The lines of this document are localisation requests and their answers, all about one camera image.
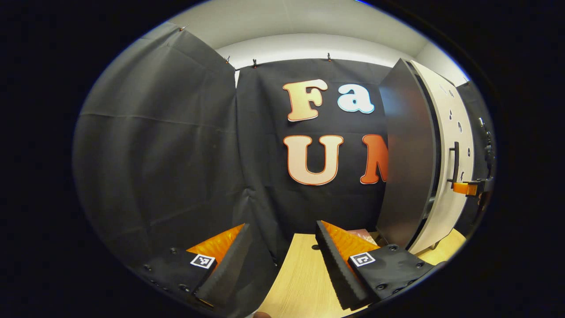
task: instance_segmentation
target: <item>ceiling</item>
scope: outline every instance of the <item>ceiling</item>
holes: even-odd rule
[[[252,38],[322,33],[375,42],[415,57],[428,40],[355,0],[210,0],[169,20],[213,49]]]

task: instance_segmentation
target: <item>orange letter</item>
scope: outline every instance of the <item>orange letter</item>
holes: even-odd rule
[[[306,92],[306,88],[308,87],[312,87],[310,93]],[[288,114],[289,121],[298,122],[318,117],[318,111],[310,108],[310,101],[314,102],[314,105],[320,106],[321,93],[318,88],[325,91],[328,89],[328,84],[317,79],[288,83],[282,88],[288,92],[288,96],[290,97],[291,112]]]
[[[377,168],[383,182],[388,176],[388,148],[383,137],[379,135],[365,135],[363,143],[367,145],[367,168],[365,175],[361,177],[361,183],[372,184],[379,181]]]
[[[321,186],[333,180],[337,174],[338,151],[344,138],[327,135],[320,137],[320,144],[325,146],[325,166],[319,173],[308,171],[308,145],[312,138],[308,136],[288,136],[282,141],[288,147],[288,173],[298,183],[309,186]]]

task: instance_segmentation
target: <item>black handle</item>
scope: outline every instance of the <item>black handle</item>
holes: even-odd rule
[[[455,165],[453,166],[453,179],[447,179],[451,182],[451,188],[453,189],[453,183],[457,181],[457,175],[459,174],[459,142],[455,142],[455,147],[449,148],[449,151],[455,151]]]

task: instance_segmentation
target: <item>black curtain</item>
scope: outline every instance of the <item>black curtain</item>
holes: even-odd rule
[[[384,108],[378,89],[390,67],[369,63],[326,59],[300,59],[266,63],[240,70],[237,84],[237,131],[244,176],[250,188],[261,231],[277,260],[284,257],[294,233],[315,231],[316,220],[344,229],[374,230],[385,183],[361,184],[365,173],[367,134],[381,135],[385,142]],[[314,119],[291,122],[287,83],[321,79],[328,89],[320,90],[322,105]],[[358,84],[368,90],[373,112],[340,109],[338,88]],[[308,146],[309,171],[324,169],[324,146],[319,138],[339,135],[338,172],[321,186],[309,186],[291,178],[287,168],[289,135],[312,138]]]
[[[189,248],[241,223],[253,243],[235,292],[216,312],[257,309],[277,268],[242,175],[234,69],[165,23],[100,76],[80,113],[73,171],[85,213],[130,268],[171,246]]]

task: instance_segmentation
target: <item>wooden table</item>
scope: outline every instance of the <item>wooden table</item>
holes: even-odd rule
[[[436,265],[451,257],[464,242],[465,237],[453,229],[435,250],[427,248],[416,255]],[[312,249],[316,244],[314,234],[294,235],[279,275],[258,311],[272,318],[339,318],[366,308],[341,309],[321,252]]]

